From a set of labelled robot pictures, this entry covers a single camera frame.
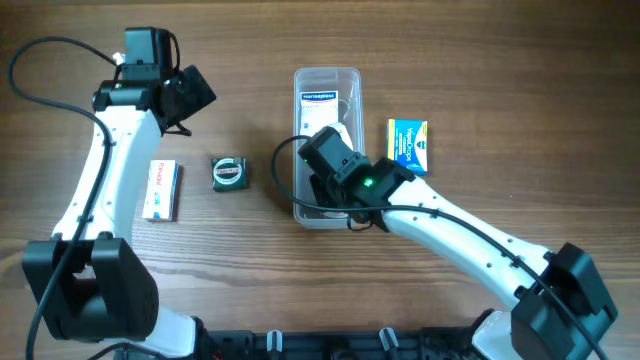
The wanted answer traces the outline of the white Hansaplast plaster box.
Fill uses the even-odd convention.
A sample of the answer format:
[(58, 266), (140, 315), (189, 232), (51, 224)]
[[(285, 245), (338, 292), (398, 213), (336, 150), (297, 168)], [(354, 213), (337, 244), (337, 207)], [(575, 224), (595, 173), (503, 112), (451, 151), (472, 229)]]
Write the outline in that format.
[(337, 91), (302, 92), (300, 95), (300, 135), (313, 136), (325, 126), (337, 123)]

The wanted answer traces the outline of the clear plastic container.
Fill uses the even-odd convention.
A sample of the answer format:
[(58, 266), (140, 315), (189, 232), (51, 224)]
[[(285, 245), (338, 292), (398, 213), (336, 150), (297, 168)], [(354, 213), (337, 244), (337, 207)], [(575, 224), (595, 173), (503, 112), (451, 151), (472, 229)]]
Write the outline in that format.
[[(338, 122), (343, 123), (353, 142), (354, 151), (366, 154), (363, 119), (361, 77), (352, 67), (307, 67), (300, 68), (294, 75), (294, 135), (300, 135), (300, 95), (302, 92), (337, 91), (339, 99)], [(317, 205), (311, 186), (313, 171), (297, 154), (303, 141), (296, 141), (294, 147), (294, 189), (295, 197)], [(294, 219), (303, 227), (312, 230), (345, 229), (346, 218), (327, 218), (321, 212), (294, 204)]]

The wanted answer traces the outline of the blue VapoDrops lozenge box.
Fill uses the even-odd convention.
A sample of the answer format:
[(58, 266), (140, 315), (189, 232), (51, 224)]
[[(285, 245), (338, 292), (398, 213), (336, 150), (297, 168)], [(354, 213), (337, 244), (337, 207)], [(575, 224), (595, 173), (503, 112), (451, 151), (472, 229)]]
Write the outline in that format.
[(428, 174), (428, 122), (389, 119), (387, 157), (418, 176)]

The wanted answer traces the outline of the small white bottle clear cap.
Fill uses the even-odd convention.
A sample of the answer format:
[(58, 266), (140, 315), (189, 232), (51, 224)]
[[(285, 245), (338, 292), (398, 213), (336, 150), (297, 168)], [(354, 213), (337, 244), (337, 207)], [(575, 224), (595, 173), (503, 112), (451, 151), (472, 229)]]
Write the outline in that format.
[(332, 219), (341, 219), (341, 218), (348, 217), (347, 212), (336, 211), (335, 209), (332, 209), (331, 211), (322, 211), (321, 214), (327, 218), (332, 218)]

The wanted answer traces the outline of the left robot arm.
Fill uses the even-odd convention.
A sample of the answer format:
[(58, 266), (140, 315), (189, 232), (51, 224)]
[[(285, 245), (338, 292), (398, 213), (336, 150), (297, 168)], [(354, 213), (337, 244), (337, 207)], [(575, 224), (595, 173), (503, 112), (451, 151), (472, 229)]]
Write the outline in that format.
[(129, 27), (114, 76), (85, 116), (94, 133), (79, 183), (46, 241), (30, 242), (22, 268), (37, 301), (25, 355), (38, 327), (58, 340), (103, 343), (107, 351), (154, 359), (211, 359), (203, 322), (159, 301), (157, 284), (132, 249), (138, 194), (165, 134), (216, 98), (194, 66), (182, 67), (176, 36)]

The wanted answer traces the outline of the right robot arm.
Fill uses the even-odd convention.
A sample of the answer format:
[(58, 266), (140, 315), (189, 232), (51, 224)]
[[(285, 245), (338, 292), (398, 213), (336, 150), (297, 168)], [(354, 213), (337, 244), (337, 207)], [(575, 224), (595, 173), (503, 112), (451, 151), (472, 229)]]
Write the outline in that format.
[(325, 127), (298, 136), (313, 172), (316, 209), (408, 238), (448, 259), (502, 303), (471, 332), (488, 359), (604, 358), (599, 342), (618, 317), (593, 259), (566, 243), (552, 251), (511, 236), (441, 197), (398, 162), (376, 162)]

